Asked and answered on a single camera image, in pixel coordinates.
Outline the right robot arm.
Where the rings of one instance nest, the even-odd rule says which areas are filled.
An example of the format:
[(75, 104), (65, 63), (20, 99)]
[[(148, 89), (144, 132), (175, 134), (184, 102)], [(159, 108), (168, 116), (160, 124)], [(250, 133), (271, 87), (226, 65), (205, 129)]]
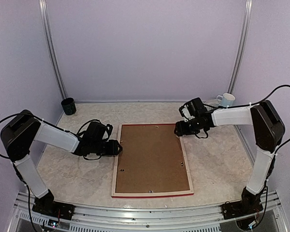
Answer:
[(174, 133), (198, 136), (211, 128), (228, 125), (251, 125), (257, 146), (252, 175), (243, 189), (236, 209), (247, 215), (259, 203), (275, 165), (275, 150), (281, 144), (285, 126), (269, 100), (243, 106), (219, 106), (207, 110), (200, 98), (192, 99), (179, 108), (182, 121), (175, 124)]

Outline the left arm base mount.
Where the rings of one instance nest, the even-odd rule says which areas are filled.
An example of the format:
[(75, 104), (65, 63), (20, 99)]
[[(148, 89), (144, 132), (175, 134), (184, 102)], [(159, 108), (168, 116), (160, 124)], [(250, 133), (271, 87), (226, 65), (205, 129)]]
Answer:
[(34, 203), (32, 210), (36, 213), (53, 218), (71, 220), (74, 214), (75, 206), (68, 203), (53, 201), (49, 206)]

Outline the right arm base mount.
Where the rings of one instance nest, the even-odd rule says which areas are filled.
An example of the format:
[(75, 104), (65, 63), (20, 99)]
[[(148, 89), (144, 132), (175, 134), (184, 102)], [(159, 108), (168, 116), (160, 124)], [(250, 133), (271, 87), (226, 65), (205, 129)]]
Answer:
[(261, 202), (254, 204), (253, 206), (244, 206), (242, 201), (225, 202), (221, 205), (223, 218), (225, 220), (243, 217), (250, 214), (255, 214), (263, 210)]

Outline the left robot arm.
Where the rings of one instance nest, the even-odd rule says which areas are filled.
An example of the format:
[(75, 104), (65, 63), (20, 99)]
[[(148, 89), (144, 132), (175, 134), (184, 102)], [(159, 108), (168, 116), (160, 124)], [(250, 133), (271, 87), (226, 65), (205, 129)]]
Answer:
[(1, 141), (21, 180), (35, 195), (35, 206), (48, 215), (57, 212), (58, 204), (29, 155), (33, 142), (42, 142), (83, 158), (89, 154), (116, 156), (123, 150), (117, 140), (109, 138), (113, 126), (96, 119), (85, 124), (86, 130), (73, 133), (38, 118), (29, 110), (10, 118), (11, 121), (0, 132)]

